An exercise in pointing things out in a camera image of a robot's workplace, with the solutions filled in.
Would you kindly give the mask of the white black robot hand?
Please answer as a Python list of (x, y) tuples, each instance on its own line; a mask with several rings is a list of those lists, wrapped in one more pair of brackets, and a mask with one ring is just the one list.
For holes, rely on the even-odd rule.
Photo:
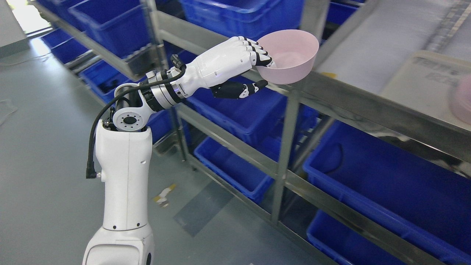
[(258, 42), (234, 36), (198, 55), (186, 65), (183, 77), (172, 83), (181, 98), (191, 97), (197, 89), (210, 89), (216, 98), (244, 99), (268, 85), (266, 80), (255, 83), (231, 82), (252, 67), (273, 68), (276, 64)]

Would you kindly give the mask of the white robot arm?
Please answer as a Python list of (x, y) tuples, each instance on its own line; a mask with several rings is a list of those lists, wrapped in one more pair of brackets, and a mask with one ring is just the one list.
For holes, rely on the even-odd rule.
[(148, 119), (182, 101), (172, 82), (185, 70), (150, 74), (148, 84), (124, 83), (99, 111), (89, 136), (86, 178), (105, 185), (103, 223), (87, 244), (84, 265), (152, 265), (148, 223), (152, 131)]

